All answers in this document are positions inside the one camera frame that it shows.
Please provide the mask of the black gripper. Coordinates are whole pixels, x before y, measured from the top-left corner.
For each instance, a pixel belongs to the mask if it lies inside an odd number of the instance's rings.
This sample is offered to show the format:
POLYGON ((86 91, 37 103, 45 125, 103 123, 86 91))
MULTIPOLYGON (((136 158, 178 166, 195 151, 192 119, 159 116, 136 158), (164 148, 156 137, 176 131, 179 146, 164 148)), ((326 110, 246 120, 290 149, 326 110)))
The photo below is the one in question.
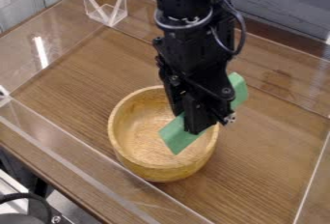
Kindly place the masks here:
POLYGON ((240 54, 246 24, 234 7, 212 7, 200 15, 168 15, 160 8, 155 22, 163 35, 154 39, 159 75, 183 130, 198 135, 234 114, 236 90, 227 66, 240 54))

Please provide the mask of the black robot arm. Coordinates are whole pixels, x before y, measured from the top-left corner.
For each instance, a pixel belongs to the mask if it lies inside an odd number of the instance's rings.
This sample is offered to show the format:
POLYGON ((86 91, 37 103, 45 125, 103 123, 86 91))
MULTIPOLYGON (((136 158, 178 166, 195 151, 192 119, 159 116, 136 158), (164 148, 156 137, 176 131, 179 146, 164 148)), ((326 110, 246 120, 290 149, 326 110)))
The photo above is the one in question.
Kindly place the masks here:
POLYGON ((159 76, 172 114, 183 117, 183 129, 198 134, 234 114, 227 66, 244 46, 235 40, 235 24, 244 20, 230 0, 156 2, 159 76))

